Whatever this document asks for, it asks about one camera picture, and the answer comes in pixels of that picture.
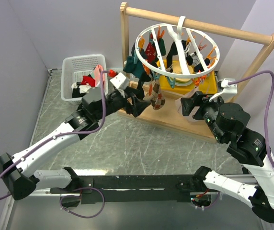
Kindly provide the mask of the pink patterned sock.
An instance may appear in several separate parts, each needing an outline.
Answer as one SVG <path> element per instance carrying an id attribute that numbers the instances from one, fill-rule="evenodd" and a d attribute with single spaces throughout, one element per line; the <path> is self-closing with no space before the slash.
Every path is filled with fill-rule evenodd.
<path id="1" fill-rule="evenodd" d="M 101 65 L 97 65 L 94 70 L 90 73 L 91 77 L 95 80 L 95 87 L 100 86 L 100 74 L 103 71 L 103 67 Z"/>

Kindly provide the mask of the teal green sock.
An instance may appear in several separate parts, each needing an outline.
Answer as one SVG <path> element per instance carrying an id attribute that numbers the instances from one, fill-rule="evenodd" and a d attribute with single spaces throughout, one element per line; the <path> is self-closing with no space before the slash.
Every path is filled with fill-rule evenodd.
<path id="1" fill-rule="evenodd" d="M 140 61 L 136 63 L 133 70 L 133 75 L 144 82 L 151 80 L 149 75 L 145 72 L 144 67 Z"/>

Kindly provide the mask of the white round clip hanger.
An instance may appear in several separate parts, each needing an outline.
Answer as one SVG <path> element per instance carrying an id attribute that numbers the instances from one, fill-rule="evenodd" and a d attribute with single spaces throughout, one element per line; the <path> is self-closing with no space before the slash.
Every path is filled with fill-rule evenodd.
<path id="1" fill-rule="evenodd" d="M 197 77 L 206 76 L 208 73 L 214 70 L 214 68 L 217 66 L 220 60 L 220 50 L 218 48 L 218 45 L 206 33 L 200 30 L 192 29 L 191 26 L 186 27 L 184 25 L 185 19 L 186 19 L 185 16 L 179 17 L 177 21 L 177 25 L 174 25 L 173 23 L 160 23 L 154 26 L 150 26 L 146 28 L 145 30 L 143 30 L 138 35 L 135 41 L 135 56 L 141 61 L 143 66 L 147 67 L 148 69 L 150 69 L 151 71 L 157 74 L 171 77 L 173 78 L 174 81 L 176 81 L 177 79 L 194 79 Z M 165 27 L 168 31 L 169 36 L 174 41 L 175 48 L 177 51 L 176 55 L 178 56 L 178 59 L 179 59 L 179 64 L 180 64 L 182 74 L 168 72 L 167 68 L 163 64 L 162 54 L 158 44 L 158 35 L 155 32 L 155 29 L 160 27 Z M 201 54 L 201 48 L 197 45 L 195 38 L 192 35 L 193 32 L 202 36 L 212 45 L 212 50 L 209 52 L 209 54 L 206 57 L 203 57 L 203 55 Z M 151 65 L 148 61 L 146 61 L 142 57 L 140 53 L 141 48 L 138 46 L 138 43 L 145 33 L 149 33 L 153 35 L 153 38 L 150 38 L 149 41 L 150 42 L 152 41 L 155 45 L 157 58 L 160 63 L 159 67 L 155 67 Z M 190 47 L 194 48 L 193 53 L 197 56 L 199 60 L 199 64 L 202 67 L 200 71 L 197 71 L 193 74 L 189 71 L 187 67 L 187 60 L 186 60 L 186 57 L 190 55 L 189 54 Z"/>

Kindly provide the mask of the argyle patterned knit sock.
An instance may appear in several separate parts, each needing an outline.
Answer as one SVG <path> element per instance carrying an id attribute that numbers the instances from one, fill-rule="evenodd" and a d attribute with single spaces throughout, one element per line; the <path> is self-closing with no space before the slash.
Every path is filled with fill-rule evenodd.
<path id="1" fill-rule="evenodd" d="M 159 110 L 165 105 L 166 100 L 164 94 L 161 92 L 159 80 L 151 81 L 148 93 L 145 95 L 143 100 L 150 102 L 153 110 Z"/>

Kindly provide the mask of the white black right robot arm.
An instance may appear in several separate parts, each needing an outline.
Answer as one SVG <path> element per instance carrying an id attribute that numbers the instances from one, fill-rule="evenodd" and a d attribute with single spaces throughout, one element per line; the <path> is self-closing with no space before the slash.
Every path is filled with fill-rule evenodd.
<path id="1" fill-rule="evenodd" d="M 257 181 L 249 185 L 222 176 L 201 166 L 194 174 L 194 188 L 220 191 L 248 205 L 260 219 L 274 224 L 274 160 L 266 148 L 265 138 L 247 128 L 250 115 L 237 103 L 225 103 L 222 97 L 210 100 L 200 91 L 190 98 L 181 98 L 182 115 L 204 120 L 217 143 L 227 144 L 227 153 L 235 158 Z"/>

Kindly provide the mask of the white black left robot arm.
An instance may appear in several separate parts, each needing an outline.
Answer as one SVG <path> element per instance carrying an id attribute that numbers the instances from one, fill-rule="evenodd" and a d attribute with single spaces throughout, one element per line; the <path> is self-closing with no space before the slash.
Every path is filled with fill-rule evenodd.
<path id="1" fill-rule="evenodd" d="M 149 101 L 137 97 L 137 89 L 127 87 L 123 92 L 114 90 L 108 96 L 91 88 L 82 97 L 78 109 L 53 132 L 29 148 L 0 156 L 0 178 L 14 200 L 21 200 L 33 191 L 49 187 L 63 188 L 72 193 L 79 181 L 72 169 L 40 171 L 39 167 L 53 155 L 75 144 L 89 134 L 99 131 L 108 115 L 121 109 L 137 117 L 150 106 Z"/>

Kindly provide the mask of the long black sock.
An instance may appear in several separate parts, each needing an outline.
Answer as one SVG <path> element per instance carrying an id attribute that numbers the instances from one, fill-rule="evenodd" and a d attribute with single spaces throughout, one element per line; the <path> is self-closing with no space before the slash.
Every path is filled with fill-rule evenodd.
<path id="1" fill-rule="evenodd" d="M 166 68 L 167 72 L 171 72 L 172 64 L 173 64 L 173 56 L 175 56 L 175 55 L 178 55 L 178 50 L 177 50 L 176 43 L 173 42 L 171 44 L 170 50 L 166 57 L 166 67 L 165 68 Z"/>

